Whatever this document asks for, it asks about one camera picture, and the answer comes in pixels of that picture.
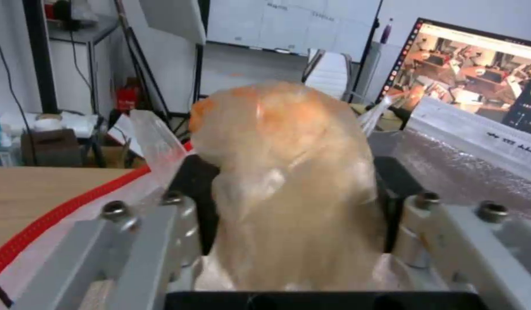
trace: paper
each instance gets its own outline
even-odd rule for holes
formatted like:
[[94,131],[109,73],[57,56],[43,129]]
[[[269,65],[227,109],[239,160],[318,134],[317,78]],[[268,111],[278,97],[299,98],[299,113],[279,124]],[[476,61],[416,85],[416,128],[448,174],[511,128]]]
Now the paper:
[[137,143],[135,131],[133,129],[133,123],[131,122],[129,116],[122,114],[114,126],[108,130],[108,135],[121,145],[125,145],[127,140],[131,139],[129,145],[130,151],[133,151],[133,153],[144,158],[143,150],[141,149],[139,143]]

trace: transparent plastic sheet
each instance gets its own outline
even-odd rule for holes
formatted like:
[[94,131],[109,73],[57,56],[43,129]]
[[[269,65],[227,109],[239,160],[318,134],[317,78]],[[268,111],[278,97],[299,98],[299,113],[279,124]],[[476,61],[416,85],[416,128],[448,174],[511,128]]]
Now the transparent plastic sheet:
[[531,218],[531,182],[487,161],[409,128],[375,133],[370,145],[375,155],[398,159],[443,202],[474,205],[493,200],[516,216]]
[[362,127],[363,132],[367,137],[369,137],[374,131],[374,128],[382,116],[382,113],[384,113],[389,106],[391,106],[391,97],[385,96],[380,104],[377,104],[374,108],[357,118],[359,125]]
[[299,84],[241,87],[195,104],[190,129],[196,152],[220,167],[220,223],[197,288],[377,287],[374,166],[346,103]]
[[130,118],[153,178],[166,189],[183,163],[185,148],[153,112],[133,110]]

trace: clear plastic bag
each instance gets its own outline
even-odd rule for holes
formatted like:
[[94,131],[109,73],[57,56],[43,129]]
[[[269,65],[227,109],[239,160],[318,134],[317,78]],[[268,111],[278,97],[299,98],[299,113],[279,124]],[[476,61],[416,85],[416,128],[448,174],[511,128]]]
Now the clear plastic bag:
[[153,112],[133,110],[130,119],[153,178],[166,189],[185,159],[185,148]]
[[220,167],[211,256],[236,289],[370,288],[382,220],[372,154],[345,102],[300,84],[236,88],[197,102],[190,129]]

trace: gray metal frame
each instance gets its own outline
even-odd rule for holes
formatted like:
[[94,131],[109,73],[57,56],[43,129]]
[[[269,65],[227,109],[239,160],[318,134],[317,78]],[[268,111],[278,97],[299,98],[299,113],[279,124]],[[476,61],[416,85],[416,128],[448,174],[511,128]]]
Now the gray metal frame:
[[110,279],[109,310],[158,310],[171,290],[192,290],[200,242],[193,200],[179,196],[143,219],[77,222],[13,305],[14,310],[79,308],[94,281]]

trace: black pole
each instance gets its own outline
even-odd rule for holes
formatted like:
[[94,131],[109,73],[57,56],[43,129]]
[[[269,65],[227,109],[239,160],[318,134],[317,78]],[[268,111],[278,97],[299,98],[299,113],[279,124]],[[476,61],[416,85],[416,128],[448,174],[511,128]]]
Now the black pole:
[[40,0],[22,0],[26,26],[30,37],[31,55],[34,60],[35,76],[43,113],[57,114],[57,98],[53,83],[53,69],[49,55],[49,40],[45,32],[45,14]]
[[[210,14],[210,0],[199,0],[200,18],[204,25],[204,33],[208,32],[208,15]],[[204,57],[204,46],[196,44],[196,67],[193,87],[193,103],[200,99],[200,81],[202,80],[202,58]]]
[[[384,0],[380,0],[380,3],[378,4],[378,9],[376,10],[376,15],[374,16],[374,23],[372,27],[370,28],[369,37],[367,38],[367,43],[365,44],[365,49],[363,51],[363,55],[361,56],[361,61],[359,63],[359,71],[357,71],[357,76],[355,77],[354,86],[351,88],[352,92],[355,92],[355,89],[357,88],[357,83],[359,82],[359,78],[361,77],[361,73],[363,72],[363,67],[365,65],[365,61],[367,61],[367,56],[369,54],[370,45],[372,44],[372,38],[374,37],[374,32],[380,26],[380,22],[378,21],[378,14],[380,13],[380,8],[382,8],[383,1]],[[351,102],[353,99],[354,99],[354,95],[351,94],[348,102]]]

